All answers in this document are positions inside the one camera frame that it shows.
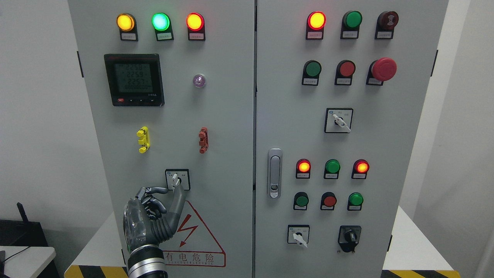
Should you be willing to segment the grey robotic humanoid hand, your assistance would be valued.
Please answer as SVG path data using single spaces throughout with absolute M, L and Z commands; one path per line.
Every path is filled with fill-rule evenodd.
M 123 230 L 129 253 L 144 245 L 159 245 L 168 241 L 178 230 L 186 200 L 183 186 L 177 185 L 174 188 L 174 199 L 170 210 L 153 196 L 154 193 L 166 194 L 168 189 L 141 188 L 125 206 Z

